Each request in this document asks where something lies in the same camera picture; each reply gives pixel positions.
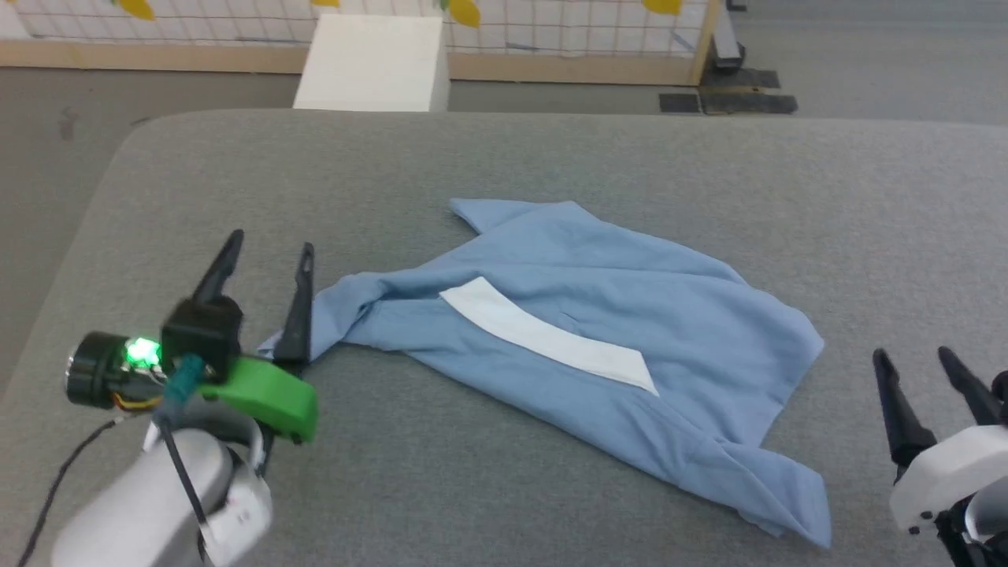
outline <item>folded garment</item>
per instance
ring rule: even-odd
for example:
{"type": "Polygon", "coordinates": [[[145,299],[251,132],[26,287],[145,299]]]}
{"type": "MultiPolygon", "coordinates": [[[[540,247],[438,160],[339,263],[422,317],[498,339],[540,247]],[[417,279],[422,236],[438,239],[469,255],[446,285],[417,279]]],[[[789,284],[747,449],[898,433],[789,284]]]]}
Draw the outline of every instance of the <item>folded garment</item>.
{"type": "Polygon", "coordinates": [[[830,546],[823,478],[759,448],[823,349],[801,312],[575,203],[452,208],[478,237],[316,296],[312,359],[340,341],[403,351],[771,534],[830,546]]]}

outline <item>floor stain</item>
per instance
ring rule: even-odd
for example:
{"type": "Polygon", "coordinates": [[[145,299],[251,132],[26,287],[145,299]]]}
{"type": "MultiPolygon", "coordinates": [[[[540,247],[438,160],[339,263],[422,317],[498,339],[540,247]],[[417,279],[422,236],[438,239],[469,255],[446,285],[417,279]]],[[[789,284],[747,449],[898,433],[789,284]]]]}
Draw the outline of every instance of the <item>floor stain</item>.
{"type": "Polygon", "coordinates": [[[56,124],[59,125],[59,137],[62,138],[64,141],[73,141],[74,125],[77,124],[77,119],[80,118],[81,115],[74,112],[74,109],[69,106],[62,109],[62,112],[60,112],[59,115],[62,116],[62,118],[56,122],[56,124]]]}

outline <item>black cable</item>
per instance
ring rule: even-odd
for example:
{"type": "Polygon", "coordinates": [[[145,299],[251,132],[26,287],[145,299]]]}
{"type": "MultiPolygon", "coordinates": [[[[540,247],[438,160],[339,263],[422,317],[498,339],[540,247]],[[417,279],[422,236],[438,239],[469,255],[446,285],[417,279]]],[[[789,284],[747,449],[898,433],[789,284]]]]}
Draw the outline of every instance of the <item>black cable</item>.
{"type": "Polygon", "coordinates": [[[175,465],[178,480],[181,481],[182,489],[185,490],[185,496],[188,497],[190,503],[193,505],[196,521],[200,523],[200,526],[206,526],[207,514],[203,511],[203,504],[200,503],[200,496],[197,495],[196,488],[193,487],[193,480],[190,479],[188,473],[185,472],[185,465],[182,463],[181,455],[178,454],[178,447],[175,447],[175,438],[171,435],[171,427],[161,422],[157,424],[157,429],[161,431],[164,446],[168,448],[168,455],[171,457],[171,464],[175,465]]]}
{"type": "Polygon", "coordinates": [[[74,461],[77,460],[77,457],[82,451],[84,451],[84,448],[91,445],[96,439],[98,439],[98,436],[116,427],[128,418],[129,417],[120,416],[102,424],[101,427],[96,429],[94,433],[89,435],[87,439],[78,445],[77,449],[74,449],[74,452],[70,454],[70,457],[68,457],[62,466],[59,467],[59,472],[56,474],[55,480],[53,480],[52,484],[49,486],[49,493],[45,496],[45,503],[42,505],[42,509],[38,513],[38,519],[35,521],[35,527],[31,530],[31,536],[28,537],[28,545],[24,547],[24,553],[21,554],[21,559],[17,561],[17,567],[24,567],[27,565],[28,560],[31,559],[31,554],[35,552],[35,546],[38,544],[38,536],[42,533],[42,528],[45,526],[45,519],[48,517],[49,508],[52,506],[52,499],[55,497],[56,489],[59,488],[59,483],[62,482],[64,475],[67,474],[67,471],[70,469],[70,465],[74,464],[74,461]]]}

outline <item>gray table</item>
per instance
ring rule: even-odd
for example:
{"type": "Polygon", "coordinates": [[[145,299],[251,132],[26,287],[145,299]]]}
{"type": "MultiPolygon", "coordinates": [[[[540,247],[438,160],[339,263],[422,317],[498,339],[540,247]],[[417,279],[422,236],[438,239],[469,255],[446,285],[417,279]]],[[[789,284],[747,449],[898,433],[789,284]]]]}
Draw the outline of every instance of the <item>gray table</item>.
{"type": "MultiPolygon", "coordinates": [[[[413,266],[469,239],[450,197],[573,199],[735,266],[804,311],[827,348],[766,446],[821,471],[835,545],[775,540],[395,353],[339,347],[308,372],[323,417],[271,467],[276,524],[247,565],[948,565],[897,533],[871,351],[922,419],[969,424],[934,356],[1008,366],[1008,130],[899,122],[227,111],[154,121],[102,182],[0,406],[0,564],[56,467],[107,415],[60,391],[90,329],[154,333],[229,230],[245,344],[280,323],[301,241],[318,282],[413,266]]],[[[135,456],[104,436],[69,515],[135,456]]]]}

